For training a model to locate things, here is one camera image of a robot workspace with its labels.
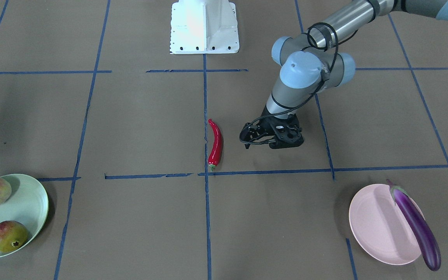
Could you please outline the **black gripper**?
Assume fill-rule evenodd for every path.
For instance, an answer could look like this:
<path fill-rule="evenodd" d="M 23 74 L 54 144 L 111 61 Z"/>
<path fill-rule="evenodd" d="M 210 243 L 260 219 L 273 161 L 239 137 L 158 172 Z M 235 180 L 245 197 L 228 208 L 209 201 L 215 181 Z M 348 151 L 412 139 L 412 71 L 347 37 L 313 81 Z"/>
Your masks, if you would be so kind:
<path fill-rule="evenodd" d="M 240 141 L 249 149 L 252 145 L 268 145 L 271 149 L 300 147 L 304 144 L 302 128 L 295 114 L 286 119 L 275 115 L 263 115 L 245 123 Z"/>

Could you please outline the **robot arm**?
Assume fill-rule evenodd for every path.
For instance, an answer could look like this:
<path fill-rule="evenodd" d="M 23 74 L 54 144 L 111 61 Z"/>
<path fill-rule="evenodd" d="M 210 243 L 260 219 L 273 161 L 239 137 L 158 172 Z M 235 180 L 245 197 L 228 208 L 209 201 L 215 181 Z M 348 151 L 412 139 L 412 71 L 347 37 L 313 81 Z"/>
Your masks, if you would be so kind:
<path fill-rule="evenodd" d="M 296 112 L 325 89 L 341 86 L 354 77 L 354 59 L 339 46 L 364 25 L 393 11 L 448 21 L 448 0 L 352 0 L 324 21 L 297 37 L 279 38 L 271 50 L 280 66 L 260 117 L 242 128 L 239 139 L 248 149 L 301 146 L 302 128 Z"/>

